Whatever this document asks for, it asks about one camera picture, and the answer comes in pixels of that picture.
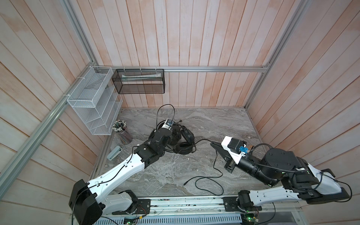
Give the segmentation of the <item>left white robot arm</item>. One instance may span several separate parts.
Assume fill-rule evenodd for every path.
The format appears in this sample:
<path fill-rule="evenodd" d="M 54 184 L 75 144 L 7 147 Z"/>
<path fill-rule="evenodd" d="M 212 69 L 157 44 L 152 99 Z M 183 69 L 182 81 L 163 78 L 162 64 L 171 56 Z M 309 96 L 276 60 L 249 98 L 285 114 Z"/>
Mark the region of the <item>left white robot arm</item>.
<path fill-rule="evenodd" d="M 69 200 L 71 221 L 77 221 L 80 225 L 93 225 L 102 216 L 113 212 L 135 212 L 139 200 L 131 190 L 117 195 L 110 193 L 132 175 L 158 161 L 171 136 L 171 128 L 160 128 L 152 138 L 136 146 L 127 159 L 110 171 L 88 182 L 83 179 L 76 182 Z"/>

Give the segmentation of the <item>small black wired headphones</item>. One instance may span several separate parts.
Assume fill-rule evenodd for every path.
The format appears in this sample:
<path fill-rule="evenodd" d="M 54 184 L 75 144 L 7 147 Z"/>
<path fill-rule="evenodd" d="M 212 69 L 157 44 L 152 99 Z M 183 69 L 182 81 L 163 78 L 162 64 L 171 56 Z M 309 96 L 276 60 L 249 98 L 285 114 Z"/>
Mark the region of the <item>small black wired headphones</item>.
<path fill-rule="evenodd" d="M 188 155 L 188 154 L 192 154 L 195 153 L 197 151 L 197 144 L 202 142 L 202 141 L 207 141 L 207 142 L 212 142 L 209 139 L 203 138 L 200 139 L 199 141 L 196 141 L 196 138 L 193 134 L 193 132 L 191 132 L 188 128 L 186 128 L 184 125 L 182 125 L 181 128 L 181 135 L 182 135 L 182 139 L 180 141 L 178 141 L 177 145 L 175 146 L 166 146 L 165 147 L 165 152 L 168 153 L 173 153 L 173 154 L 178 154 L 178 155 Z M 217 181 L 217 179 L 223 177 L 223 173 L 215 167 L 216 162 L 218 159 L 218 153 L 216 153 L 216 156 L 214 158 L 214 162 L 212 165 L 212 168 L 219 172 L 219 175 L 215 175 L 215 176 L 194 176 L 192 178 L 189 178 L 187 181 L 184 182 L 184 186 L 186 186 L 189 182 L 194 181 L 194 186 L 196 189 L 201 190 L 201 191 L 205 191 L 213 196 L 221 196 L 224 194 L 225 190 L 223 188 L 223 186 Z M 197 183 L 199 181 L 210 181 L 213 182 L 216 186 L 218 186 L 220 188 L 220 193 L 214 193 L 213 191 L 209 190 L 209 189 L 205 189 L 205 188 L 201 188 L 197 185 Z"/>

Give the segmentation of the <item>large black gaming headset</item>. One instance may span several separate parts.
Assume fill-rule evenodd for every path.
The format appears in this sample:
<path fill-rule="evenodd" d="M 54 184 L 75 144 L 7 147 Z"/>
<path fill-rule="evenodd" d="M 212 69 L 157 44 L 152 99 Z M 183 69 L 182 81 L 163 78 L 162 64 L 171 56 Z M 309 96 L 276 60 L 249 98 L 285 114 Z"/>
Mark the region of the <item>large black gaming headset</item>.
<path fill-rule="evenodd" d="M 156 129 L 161 128 L 164 125 L 165 121 L 166 120 L 159 122 L 157 124 Z M 181 135 L 182 125 L 180 124 L 180 122 L 182 122 L 182 120 L 180 120 L 179 122 L 174 122 L 174 124 L 172 125 L 172 137 L 170 142 L 168 143 L 168 146 L 175 146 L 182 139 L 182 135 Z M 149 135 L 149 138 L 152 138 L 154 136 L 156 129 L 152 130 L 151 134 Z"/>

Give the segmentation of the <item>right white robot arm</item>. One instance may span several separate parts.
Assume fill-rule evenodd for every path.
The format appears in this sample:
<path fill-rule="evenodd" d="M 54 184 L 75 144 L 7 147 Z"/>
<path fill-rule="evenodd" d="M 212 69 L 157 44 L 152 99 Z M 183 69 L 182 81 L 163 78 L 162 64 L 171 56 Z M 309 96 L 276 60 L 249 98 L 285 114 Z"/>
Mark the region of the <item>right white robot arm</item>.
<path fill-rule="evenodd" d="M 212 142 L 226 162 L 225 169 L 232 173 L 239 168 L 256 180 L 269 186 L 264 190 L 241 190 L 237 197 L 224 197 L 227 212 L 262 210 L 268 203 L 304 200 L 307 204 L 344 203 L 352 192 L 340 185 L 331 169 L 318 170 L 292 151 L 273 148 L 263 158 L 254 156 L 260 145 L 249 148 L 245 141 L 226 137 L 223 142 Z"/>

